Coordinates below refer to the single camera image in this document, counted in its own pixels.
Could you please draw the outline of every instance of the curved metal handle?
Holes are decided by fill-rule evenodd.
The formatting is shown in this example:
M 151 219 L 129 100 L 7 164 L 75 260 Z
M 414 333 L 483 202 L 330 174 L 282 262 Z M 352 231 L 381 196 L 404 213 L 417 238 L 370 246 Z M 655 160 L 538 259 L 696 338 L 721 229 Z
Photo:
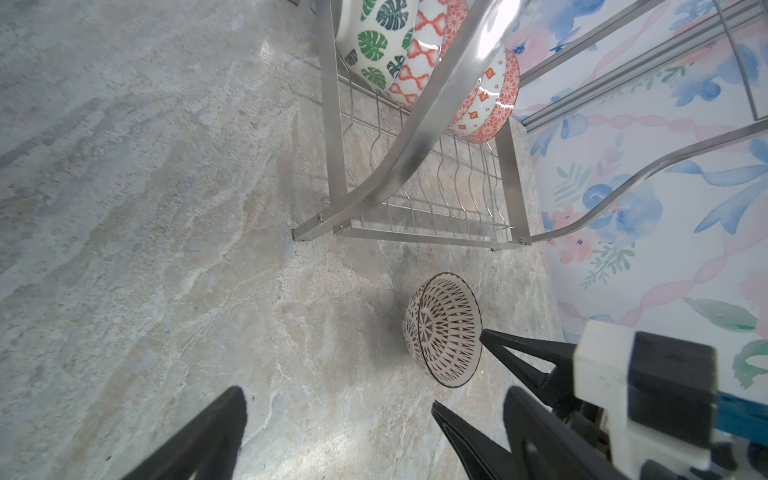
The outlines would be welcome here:
M 582 218 L 566 227 L 534 235 L 531 237 L 531 242 L 552 240 L 580 230 L 586 227 L 596 217 L 604 214 L 605 211 L 614 206 L 620 198 L 631 192 L 637 185 L 648 179 L 651 175 L 655 175 L 663 169 L 671 167 L 688 158 L 718 150 L 727 147 L 728 145 L 748 140 L 751 137 L 756 137 L 757 135 L 762 134 L 765 130 L 768 130 L 768 120 L 761 120 L 751 125 L 747 125 L 746 127 L 737 128 L 736 130 L 717 135 L 708 140 L 703 140 L 693 145 L 688 145 L 685 148 L 681 148 L 680 150 L 676 150 L 670 154 L 666 154 L 655 162 L 648 164 L 643 170 L 640 170 L 635 175 L 632 175 L 632 177 L 622 183 L 612 194 L 605 197 L 603 201 L 597 204 L 592 210 L 589 210 Z

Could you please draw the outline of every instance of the floral wallpaper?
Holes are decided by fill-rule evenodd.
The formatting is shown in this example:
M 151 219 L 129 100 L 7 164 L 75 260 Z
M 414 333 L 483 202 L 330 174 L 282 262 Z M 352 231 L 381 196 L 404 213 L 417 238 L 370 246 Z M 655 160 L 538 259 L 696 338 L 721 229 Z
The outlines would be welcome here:
M 531 0 L 504 45 L 513 51 L 525 73 L 567 47 L 633 0 Z
M 736 2 L 737 0 L 727 0 L 721 2 L 721 5 L 723 8 L 728 8 Z M 666 0 L 599 41 L 592 48 L 579 53 L 547 75 L 525 85 L 520 90 L 514 115 L 517 118 L 524 118 L 534 114 L 566 94 L 591 83 L 601 75 L 716 14 L 717 10 L 711 0 Z M 517 35 L 511 35 L 509 39 L 533 45 L 536 44 L 534 40 L 538 35 L 543 34 L 537 33 L 536 30 L 523 29 Z M 544 58 L 546 55 L 543 57 L 536 55 L 531 60 L 538 62 Z
M 710 13 L 700 2 L 672 12 L 675 31 Z M 735 37 L 761 91 L 768 28 Z M 545 229 L 576 221 L 662 155 L 751 123 L 718 38 L 532 131 Z M 567 341 L 595 319 L 710 344 L 720 389 L 768 398 L 768 135 L 666 169 L 546 252 Z

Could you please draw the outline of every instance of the green leaf patterned bowl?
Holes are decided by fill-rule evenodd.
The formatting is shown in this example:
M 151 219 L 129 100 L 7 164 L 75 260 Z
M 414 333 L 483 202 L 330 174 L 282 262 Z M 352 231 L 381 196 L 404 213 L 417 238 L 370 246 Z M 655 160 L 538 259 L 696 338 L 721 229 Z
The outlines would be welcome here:
M 395 81 L 413 36 L 419 0 L 343 0 L 336 47 L 374 91 Z

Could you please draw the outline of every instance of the brown and white bowl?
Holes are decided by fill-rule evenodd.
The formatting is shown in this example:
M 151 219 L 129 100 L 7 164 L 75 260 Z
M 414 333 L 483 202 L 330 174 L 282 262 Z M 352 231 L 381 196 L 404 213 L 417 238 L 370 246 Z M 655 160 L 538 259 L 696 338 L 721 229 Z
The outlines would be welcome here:
M 469 285 L 454 273 L 422 284 L 408 304 L 402 334 L 416 363 L 441 385 L 469 381 L 480 363 L 482 318 Z

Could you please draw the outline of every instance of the dish rack frame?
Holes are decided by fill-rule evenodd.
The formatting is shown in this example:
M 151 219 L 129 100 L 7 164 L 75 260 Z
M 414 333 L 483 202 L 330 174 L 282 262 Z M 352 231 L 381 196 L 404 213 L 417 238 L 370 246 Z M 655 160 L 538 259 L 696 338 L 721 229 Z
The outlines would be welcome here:
M 532 236 L 509 123 L 502 126 L 492 143 L 489 141 L 478 147 L 473 147 L 445 131 L 448 120 L 458 110 L 466 91 L 474 87 L 476 79 L 485 70 L 490 59 L 502 48 L 502 36 L 518 17 L 525 0 L 476 0 L 459 29 L 452 48 L 446 52 L 433 71 L 412 111 L 407 111 L 369 90 L 363 82 L 356 81 L 355 76 L 349 73 L 336 50 L 334 1 L 313 2 L 319 22 L 318 41 L 329 190 L 329 196 L 323 201 L 328 206 L 293 230 L 295 240 L 313 240 L 332 231 L 342 237 L 487 247 L 493 250 L 530 246 L 535 242 L 563 237 L 580 230 L 644 180 L 677 162 L 745 141 L 768 130 L 768 120 L 756 115 L 750 86 L 744 76 L 750 106 L 755 112 L 755 123 L 664 155 L 626 180 L 578 221 Z M 537 77 L 550 71 L 662 1 L 637 0 L 588 32 L 579 41 L 537 65 L 535 72 L 523 74 L 521 87 L 532 81 L 535 78 L 533 75 Z M 759 1 L 761 7 L 765 8 L 763 0 Z M 722 21 L 724 33 L 731 40 L 728 24 L 719 6 L 717 13 Z M 741 67 L 741 59 L 737 57 L 737 60 Z M 340 94 L 340 86 L 345 88 L 345 93 L 349 92 L 348 104 L 345 96 Z M 356 114 L 356 95 L 362 99 L 358 102 L 375 103 L 375 120 L 366 120 L 364 113 Z M 392 122 L 393 113 L 395 119 L 399 119 L 398 131 L 398 122 Z M 361 174 L 361 163 L 348 163 L 345 157 L 345 135 L 355 127 L 367 129 L 376 135 L 368 152 L 367 164 L 370 174 L 360 182 L 356 177 Z M 389 139 L 392 144 L 382 153 L 382 158 L 377 159 L 374 167 L 374 150 L 384 147 L 382 139 Z M 466 156 L 462 156 L 464 150 L 467 152 Z M 431 191 L 431 198 L 427 193 L 429 188 L 425 189 L 422 183 L 422 170 L 428 170 L 424 166 L 429 162 L 430 155 L 435 162 L 439 162 L 436 182 L 432 184 L 433 187 L 436 186 L 436 192 L 434 189 Z M 358 167 L 356 174 L 352 172 L 355 166 Z M 449 168 L 453 169 L 452 177 Z M 449 181 L 442 181 L 441 170 L 444 176 L 446 171 L 449 173 Z M 467 190 L 458 188 L 460 171 L 468 172 Z M 409 194 L 406 184 L 412 177 L 415 179 L 412 182 L 415 181 L 418 188 L 410 185 Z

